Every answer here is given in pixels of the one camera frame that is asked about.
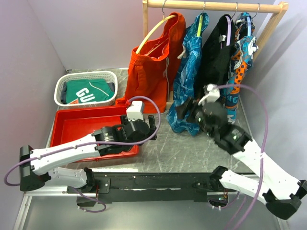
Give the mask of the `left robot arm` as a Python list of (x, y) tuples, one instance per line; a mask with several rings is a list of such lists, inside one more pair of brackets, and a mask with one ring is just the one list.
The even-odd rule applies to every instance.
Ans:
[(94, 174), (90, 169), (68, 170), (62, 165), (86, 158), (98, 158), (128, 152), (135, 145), (142, 145), (145, 139), (156, 139), (156, 125), (153, 115), (148, 123), (142, 119), (129, 120), (120, 117), (121, 124), (105, 126), (80, 139), (62, 145), (34, 149), (29, 145), (20, 148), (20, 190), (39, 189), (50, 181), (66, 184), (88, 193), (94, 190)]

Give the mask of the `green hanger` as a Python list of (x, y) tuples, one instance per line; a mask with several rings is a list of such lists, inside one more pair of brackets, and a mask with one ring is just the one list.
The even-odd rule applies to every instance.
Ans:
[(205, 12), (204, 12), (205, 7), (206, 7), (206, 2), (204, 1), (202, 13), (199, 16), (199, 23), (198, 23), (197, 33), (196, 33), (197, 37), (201, 37), (201, 35), (202, 35), (202, 28), (203, 28), (203, 24), (204, 24), (204, 20), (205, 20)]

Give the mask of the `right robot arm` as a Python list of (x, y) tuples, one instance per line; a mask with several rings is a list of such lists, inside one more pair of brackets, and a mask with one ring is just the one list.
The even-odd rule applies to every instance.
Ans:
[(256, 141), (243, 128), (231, 124), (218, 102), (198, 103), (188, 98), (176, 107), (178, 118), (196, 123), (213, 138), (214, 143), (244, 163), (259, 180), (247, 178), (218, 166), (210, 175), (213, 190), (233, 189), (262, 202), (276, 217), (288, 220), (301, 206), (307, 194), (306, 180), (298, 180), (261, 152)]

